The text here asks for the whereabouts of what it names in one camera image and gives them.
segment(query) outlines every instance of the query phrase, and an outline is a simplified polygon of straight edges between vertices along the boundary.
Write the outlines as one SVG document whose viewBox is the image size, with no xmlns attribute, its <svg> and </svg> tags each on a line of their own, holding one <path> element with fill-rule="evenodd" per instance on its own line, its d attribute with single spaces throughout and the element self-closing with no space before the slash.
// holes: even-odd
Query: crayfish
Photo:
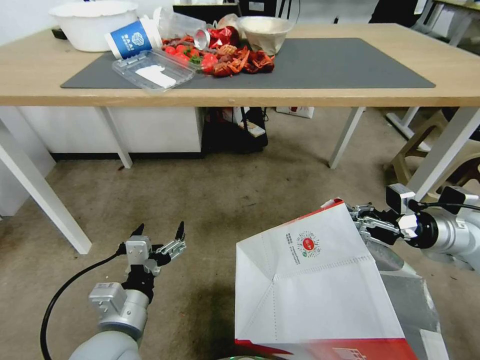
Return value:
<svg viewBox="0 0 480 360">
<path fill-rule="evenodd" d="M 263 51 L 250 51 L 248 47 L 233 49 L 234 46 L 224 45 L 218 49 L 222 55 L 220 62 L 213 67 L 213 76 L 224 78 L 243 71 L 247 74 L 271 73 L 274 70 L 274 58 Z"/>
</svg>

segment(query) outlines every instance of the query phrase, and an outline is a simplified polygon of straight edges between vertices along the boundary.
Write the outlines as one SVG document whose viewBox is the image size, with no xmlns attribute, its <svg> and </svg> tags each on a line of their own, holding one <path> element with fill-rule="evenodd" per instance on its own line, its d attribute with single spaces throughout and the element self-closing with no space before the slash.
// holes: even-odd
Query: clear plastic container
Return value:
<svg viewBox="0 0 480 360">
<path fill-rule="evenodd" d="M 153 21 L 162 39 L 193 36 L 198 29 L 206 29 L 207 23 L 194 17 L 173 12 L 172 9 L 158 7 L 153 12 Z"/>
<path fill-rule="evenodd" d="M 166 54 L 143 51 L 128 59 L 114 61 L 112 69 L 142 89 L 159 92 L 172 89 L 194 77 L 195 72 Z"/>
</svg>

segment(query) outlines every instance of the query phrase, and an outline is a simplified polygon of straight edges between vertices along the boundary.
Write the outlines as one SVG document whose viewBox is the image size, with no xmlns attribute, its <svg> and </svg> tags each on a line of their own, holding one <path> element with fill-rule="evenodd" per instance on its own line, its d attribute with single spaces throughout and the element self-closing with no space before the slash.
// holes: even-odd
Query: paper cup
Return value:
<svg viewBox="0 0 480 360">
<path fill-rule="evenodd" d="M 127 59 L 141 51 L 162 47 L 160 33 L 149 18 L 141 18 L 118 30 L 108 32 L 105 39 L 117 59 Z"/>
</svg>

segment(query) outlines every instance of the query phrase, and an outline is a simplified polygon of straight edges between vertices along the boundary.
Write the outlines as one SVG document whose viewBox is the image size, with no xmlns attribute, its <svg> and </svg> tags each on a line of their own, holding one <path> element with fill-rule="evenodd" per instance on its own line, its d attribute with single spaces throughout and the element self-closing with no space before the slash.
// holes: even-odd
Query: white bowl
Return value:
<svg viewBox="0 0 480 360">
<path fill-rule="evenodd" d="M 138 20 L 139 6 L 130 1 L 69 2 L 50 9 L 75 49 L 85 52 L 110 50 L 104 35 Z"/>
<path fill-rule="evenodd" d="M 246 39 L 255 51 L 263 50 L 267 55 L 275 55 L 282 47 L 287 33 L 294 23 L 269 16 L 245 16 L 238 20 Z"/>
</svg>

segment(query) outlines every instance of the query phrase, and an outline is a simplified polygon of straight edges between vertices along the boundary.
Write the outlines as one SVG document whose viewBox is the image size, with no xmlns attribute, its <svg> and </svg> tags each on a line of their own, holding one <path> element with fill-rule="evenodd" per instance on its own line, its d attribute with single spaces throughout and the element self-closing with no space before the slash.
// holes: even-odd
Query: printed logo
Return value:
<svg viewBox="0 0 480 360">
<path fill-rule="evenodd" d="M 319 247 L 319 241 L 311 231 L 301 232 L 296 238 L 296 247 L 305 258 L 316 257 L 322 249 Z"/>
<path fill-rule="evenodd" d="M 144 37 L 142 36 L 141 33 L 135 32 L 135 33 L 131 36 L 131 42 L 134 43 L 134 44 L 137 45 L 137 46 L 142 46 L 145 41 L 144 41 Z"/>
<path fill-rule="evenodd" d="M 121 39 L 122 39 L 123 43 L 125 44 L 125 47 L 128 51 L 132 51 L 134 49 L 134 46 L 130 43 L 130 39 L 129 39 L 128 34 L 123 34 L 121 36 Z"/>
<path fill-rule="evenodd" d="M 358 349 L 334 347 L 333 350 L 341 357 L 342 360 L 367 360 L 367 357 L 362 355 Z"/>
</svg>

